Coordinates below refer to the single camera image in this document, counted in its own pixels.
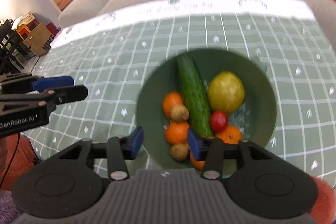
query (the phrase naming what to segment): cucumber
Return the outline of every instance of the cucumber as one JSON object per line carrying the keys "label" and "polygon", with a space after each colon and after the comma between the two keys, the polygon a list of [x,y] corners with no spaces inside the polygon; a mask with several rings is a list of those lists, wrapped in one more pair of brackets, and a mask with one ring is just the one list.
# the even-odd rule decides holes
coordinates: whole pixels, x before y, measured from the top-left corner
{"label": "cucumber", "polygon": [[189,110],[190,125],[202,137],[212,137],[211,110],[201,75],[193,58],[182,55],[177,58],[177,71],[181,94]]}

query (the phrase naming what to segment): green bowl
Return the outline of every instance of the green bowl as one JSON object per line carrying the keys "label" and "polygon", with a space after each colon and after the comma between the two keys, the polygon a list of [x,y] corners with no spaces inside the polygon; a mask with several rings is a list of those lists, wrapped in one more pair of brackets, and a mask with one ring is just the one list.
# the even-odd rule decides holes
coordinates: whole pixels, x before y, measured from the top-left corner
{"label": "green bowl", "polygon": [[[245,139],[265,147],[274,130],[277,107],[273,89],[259,67],[247,58],[221,48],[203,48],[182,54],[194,58],[205,83],[222,71],[231,71],[241,79],[245,102],[229,118],[229,124],[243,129]],[[152,73],[141,90],[136,107],[136,123],[144,129],[143,145],[163,169],[193,167],[189,159],[178,162],[171,158],[170,145],[164,138],[164,125],[168,125],[169,120],[163,114],[162,101],[167,93],[180,91],[176,58],[167,60]],[[224,174],[232,174],[235,168],[233,160],[225,161]]]}

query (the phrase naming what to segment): black cable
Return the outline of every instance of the black cable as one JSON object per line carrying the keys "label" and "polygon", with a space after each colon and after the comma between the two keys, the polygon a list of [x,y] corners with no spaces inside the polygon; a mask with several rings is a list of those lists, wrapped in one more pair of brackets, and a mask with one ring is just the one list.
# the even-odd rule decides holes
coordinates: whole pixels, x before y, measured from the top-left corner
{"label": "black cable", "polygon": [[8,171],[9,171],[9,168],[11,167],[11,164],[12,164],[12,162],[13,162],[13,159],[14,159],[14,156],[15,156],[15,154],[16,154],[17,148],[19,147],[20,135],[21,135],[20,133],[17,134],[16,147],[15,147],[15,149],[14,149],[14,153],[13,153],[13,155],[12,155],[12,158],[11,158],[11,160],[10,160],[8,166],[7,166],[6,172],[4,173],[4,175],[3,175],[3,177],[2,177],[2,180],[1,180],[1,182],[0,182],[0,189],[1,189],[1,187],[2,187],[2,184],[3,184],[4,180],[5,180],[5,177],[6,177],[7,173],[8,173]]}

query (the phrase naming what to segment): lemon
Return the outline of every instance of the lemon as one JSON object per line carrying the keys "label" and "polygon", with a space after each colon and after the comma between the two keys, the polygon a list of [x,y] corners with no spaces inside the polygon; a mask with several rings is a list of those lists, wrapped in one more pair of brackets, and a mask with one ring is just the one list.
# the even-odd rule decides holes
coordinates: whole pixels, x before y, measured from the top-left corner
{"label": "lemon", "polygon": [[234,73],[223,71],[211,80],[208,99],[213,110],[230,115],[240,107],[244,98],[243,83]]}

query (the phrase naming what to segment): purple fuzzy fabric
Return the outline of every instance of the purple fuzzy fabric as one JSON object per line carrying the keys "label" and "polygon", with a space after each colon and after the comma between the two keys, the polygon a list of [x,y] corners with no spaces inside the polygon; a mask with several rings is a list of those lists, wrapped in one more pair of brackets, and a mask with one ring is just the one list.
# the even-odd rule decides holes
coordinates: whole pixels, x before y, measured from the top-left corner
{"label": "purple fuzzy fabric", "polygon": [[9,224],[20,212],[14,204],[12,193],[9,191],[0,191],[0,224]]}

